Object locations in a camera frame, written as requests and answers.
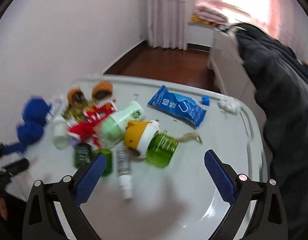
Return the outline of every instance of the white tabletop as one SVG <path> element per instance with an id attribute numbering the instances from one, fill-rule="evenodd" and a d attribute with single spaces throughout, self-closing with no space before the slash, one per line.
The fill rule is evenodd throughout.
<path id="1" fill-rule="evenodd" d="M 256 181 L 267 180 L 266 166 L 262 165 L 263 146 L 259 128 L 253 113 L 243 103 L 242 111 L 231 115 L 218 108 L 217 101 L 223 95 L 217 93 L 163 81 L 110 75 L 76 80 L 56 97 L 66 98 L 70 87 L 80 86 L 86 98 L 90 99 L 94 84 L 100 80 L 113 83 L 113 98 L 117 99 L 118 108 L 136 99 L 146 112 L 146 120 L 160 120 L 161 130 L 167 130 L 173 137 L 180 137 L 194 129 L 182 120 L 147 106 L 159 87 L 164 84 L 169 91 L 189 96 L 197 103 L 203 95 L 211 99 L 210 106 L 201 105 L 207 113 L 201 126 L 195 130 L 202 137 L 202 145 L 195 141 L 179 143 L 165 169 L 154 168 L 145 162 L 132 162 L 134 198 L 130 202 L 122 199 L 113 149 L 113 175 L 101 178 L 89 201 L 81 205 L 100 238 L 208 239 L 229 208 L 205 168 L 204 154 L 209 149 L 213 149 L 222 162 L 230 164 L 236 173 L 244 173 Z M 66 104 L 63 103 L 60 114 Z M 57 150 L 52 144 L 50 125 L 46 126 L 44 138 L 29 147 L 25 157 L 30 160 L 30 167 L 16 178 L 24 198 L 29 196 L 35 180 L 53 183 L 76 172 L 73 148 Z M 254 203 L 250 205 L 237 239 L 242 237 L 253 207 Z M 60 216 L 69 239 L 75 239 L 63 215 Z"/>

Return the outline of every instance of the white bottle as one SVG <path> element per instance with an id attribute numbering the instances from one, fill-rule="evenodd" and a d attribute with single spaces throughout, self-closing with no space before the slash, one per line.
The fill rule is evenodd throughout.
<path id="1" fill-rule="evenodd" d="M 64 150 L 70 144 L 70 137 L 67 134 L 68 125 L 63 117 L 57 116 L 52 121 L 53 139 L 52 142 L 59 150 Z"/>
<path id="2" fill-rule="evenodd" d="M 128 152 L 125 145 L 118 146 L 117 162 L 118 179 L 123 191 L 123 198 L 131 199 L 133 197 L 132 175 Z"/>

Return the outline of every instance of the white bottle cap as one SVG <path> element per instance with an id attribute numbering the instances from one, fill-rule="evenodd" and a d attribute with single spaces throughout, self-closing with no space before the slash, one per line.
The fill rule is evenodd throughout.
<path id="1" fill-rule="evenodd" d="M 129 174 L 119 176 L 120 186 L 123 191 L 124 199 L 131 199 L 133 197 L 132 176 Z"/>
<path id="2" fill-rule="evenodd" d="M 57 116 L 52 121 L 53 125 L 53 138 L 52 142 L 59 150 L 64 150 L 70 144 L 70 138 L 67 134 L 68 125 L 65 119 L 61 116 Z"/>
<path id="3" fill-rule="evenodd" d="M 140 156 L 139 158 L 140 159 L 145 159 L 146 158 L 146 151 L 147 151 L 147 148 L 149 147 L 150 145 L 150 142 L 153 138 L 153 136 L 155 135 L 156 132 L 159 132 L 159 123 L 155 120 L 151 120 L 150 121 L 151 123 L 149 123 L 141 138 L 140 138 L 140 141 L 138 142 L 138 145 L 137 145 L 137 151 L 140 153 Z"/>

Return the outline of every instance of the small spray bottle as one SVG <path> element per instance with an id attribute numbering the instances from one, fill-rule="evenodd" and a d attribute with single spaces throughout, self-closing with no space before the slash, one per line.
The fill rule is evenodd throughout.
<path id="1" fill-rule="evenodd" d="M 131 199 L 133 197 L 131 165 L 129 162 L 128 152 L 125 145 L 118 146 L 118 179 L 123 190 L 123 198 Z"/>

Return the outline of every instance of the wooden floor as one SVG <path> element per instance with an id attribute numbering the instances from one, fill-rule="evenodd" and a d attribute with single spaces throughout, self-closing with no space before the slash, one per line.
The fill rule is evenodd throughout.
<path id="1" fill-rule="evenodd" d="M 152 78 L 214 92 L 215 75 L 207 69 L 209 53 L 188 49 L 153 49 L 144 46 L 114 74 Z"/>

